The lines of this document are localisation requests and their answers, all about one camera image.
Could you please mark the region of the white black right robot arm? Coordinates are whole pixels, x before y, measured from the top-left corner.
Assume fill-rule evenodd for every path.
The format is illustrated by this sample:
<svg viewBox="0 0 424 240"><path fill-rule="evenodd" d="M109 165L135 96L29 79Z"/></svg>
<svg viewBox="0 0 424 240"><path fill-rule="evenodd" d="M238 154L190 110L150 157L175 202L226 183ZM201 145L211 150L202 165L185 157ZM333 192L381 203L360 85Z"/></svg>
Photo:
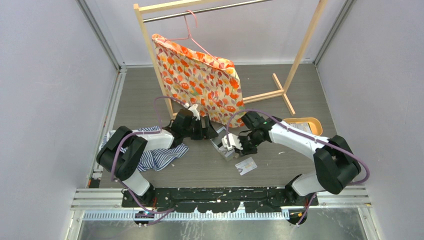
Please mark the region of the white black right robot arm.
<svg viewBox="0 0 424 240"><path fill-rule="evenodd" d="M257 111L248 111L241 121L248 128L247 135L223 138L230 141L230 147L237 153L256 154L261 143L269 142L286 146L313 161L314 171L300 174L285 185L285 198L291 205L299 205L307 195L317 192L337 195L362 171L359 160L339 135L314 135L274 116L265 119Z"/></svg>

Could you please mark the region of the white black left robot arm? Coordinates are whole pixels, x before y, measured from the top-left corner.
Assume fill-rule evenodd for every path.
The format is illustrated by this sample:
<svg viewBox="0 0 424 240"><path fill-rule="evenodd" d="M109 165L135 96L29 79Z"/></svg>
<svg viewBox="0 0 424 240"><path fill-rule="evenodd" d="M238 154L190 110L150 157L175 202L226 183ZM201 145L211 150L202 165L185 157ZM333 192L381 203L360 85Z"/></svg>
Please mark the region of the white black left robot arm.
<svg viewBox="0 0 424 240"><path fill-rule="evenodd" d="M142 176L146 170L160 171L181 158L189 148L183 140L210 140L218 136L209 116L180 110L165 127L154 126L131 130L121 126L103 139L96 162L127 187L141 207L154 199L154 186Z"/></svg>

